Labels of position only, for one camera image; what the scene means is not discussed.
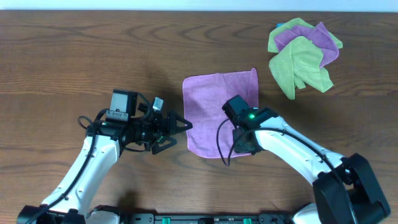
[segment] black mount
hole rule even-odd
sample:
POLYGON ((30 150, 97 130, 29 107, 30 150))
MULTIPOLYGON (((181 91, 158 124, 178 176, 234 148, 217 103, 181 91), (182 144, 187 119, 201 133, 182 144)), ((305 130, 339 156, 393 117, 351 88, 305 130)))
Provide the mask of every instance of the black mount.
MULTIPOLYGON (((167 117, 163 118, 162 107, 163 100, 158 97, 149 103, 140 93, 114 90, 111 107, 100 111, 94 121, 97 134, 119 140, 120 154, 132 142, 139 146, 144 145, 145 151, 152 151, 153 154, 160 153, 176 145, 177 140, 172 138, 172 135, 193 127, 191 122, 175 111, 169 111, 167 117), (141 96, 146 102, 145 104, 140 103, 137 108, 144 113, 144 116, 133 118, 136 113, 138 96, 141 96), (101 120, 104 114, 106 115, 105 121, 101 120), (183 126, 178 126, 177 121, 181 122, 183 126)), ((92 132, 91 129, 88 129, 87 135, 92 134, 90 131, 92 132)))
MULTIPOLYGON (((233 130, 234 141, 245 131, 260 128, 260 124, 267 119, 278 117, 278 114, 269 108, 251 108, 239 95, 229 99, 223 105, 223 111, 235 127, 233 130)), ((258 141, 254 133, 252 133, 238 140, 234 147, 234 151, 236 153, 251 153, 254 155, 257 152, 263 151, 263 148, 258 145, 258 141)))
POLYGON ((348 194, 360 224, 379 223, 390 215, 386 197, 364 157, 354 154, 344 158, 336 171, 346 185, 354 187, 346 190, 331 172, 314 181, 313 192, 322 223, 353 223, 344 194, 348 194))

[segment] cable clip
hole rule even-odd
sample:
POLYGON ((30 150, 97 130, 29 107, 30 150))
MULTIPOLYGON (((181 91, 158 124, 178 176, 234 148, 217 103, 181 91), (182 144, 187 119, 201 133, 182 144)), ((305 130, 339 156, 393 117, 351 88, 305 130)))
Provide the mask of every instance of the cable clip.
POLYGON ((68 196, 66 196, 65 193, 61 194, 61 198, 65 199, 65 200, 69 200, 68 196))
POLYGON ((323 162, 323 161, 325 161, 327 159, 328 159, 328 157, 325 154, 322 154, 320 162, 323 162))

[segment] pink towel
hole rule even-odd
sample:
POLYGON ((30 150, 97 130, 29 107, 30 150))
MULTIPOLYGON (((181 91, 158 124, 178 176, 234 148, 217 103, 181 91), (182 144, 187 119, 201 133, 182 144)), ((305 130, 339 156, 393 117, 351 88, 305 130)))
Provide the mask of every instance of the pink towel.
MULTIPOLYGON (((187 131, 188 149, 198 156, 220 158, 217 150, 216 133, 227 117, 221 107, 230 98, 241 95, 251 107, 259 106, 259 83, 257 71, 216 73, 186 78, 182 84, 185 119, 193 124, 187 131)), ((220 148, 228 156, 233 143, 231 122, 220 129, 220 148)), ((249 154, 235 154, 231 157, 249 154)))

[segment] pile of cloths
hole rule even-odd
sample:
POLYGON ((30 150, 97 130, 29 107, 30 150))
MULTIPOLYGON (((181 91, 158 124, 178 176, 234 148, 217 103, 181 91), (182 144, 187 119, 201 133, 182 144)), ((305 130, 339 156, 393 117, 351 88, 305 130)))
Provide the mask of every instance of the pile of cloths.
POLYGON ((295 88, 305 88, 305 83, 324 93, 333 86, 324 66, 338 57, 342 47, 322 22, 314 27, 300 18, 292 19, 269 35, 268 51, 279 53, 269 68, 290 100, 295 98, 295 88))

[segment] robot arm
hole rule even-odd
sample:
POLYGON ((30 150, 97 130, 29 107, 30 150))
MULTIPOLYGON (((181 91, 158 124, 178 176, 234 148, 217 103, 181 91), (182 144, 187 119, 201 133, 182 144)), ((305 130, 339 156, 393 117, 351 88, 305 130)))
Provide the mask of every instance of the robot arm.
POLYGON ((269 108, 250 108, 239 95, 228 100, 223 111, 236 128, 235 152, 273 152, 313 185, 317 206, 312 204, 296 213, 295 223, 378 223, 390 214, 364 157, 354 154, 346 158, 329 151, 294 130, 269 108), (345 185, 353 188, 346 190, 345 185))
POLYGON ((25 206, 18 216, 18 223, 119 223, 114 212, 94 211, 88 214, 90 203, 109 169, 115 164, 126 147, 134 142, 144 145, 153 154, 175 145, 171 135, 192 128, 192 123, 170 111, 162 117, 163 100, 155 98, 150 104, 140 93, 114 90, 109 109, 100 111, 86 129, 83 147, 57 188, 42 202, 40 207, 25 206), (137 108, 137 97, 145 104, 137 108), (136 108, 144 115, 133 118, 136 108), (184 126, 177 126, 180 121, 184 126))

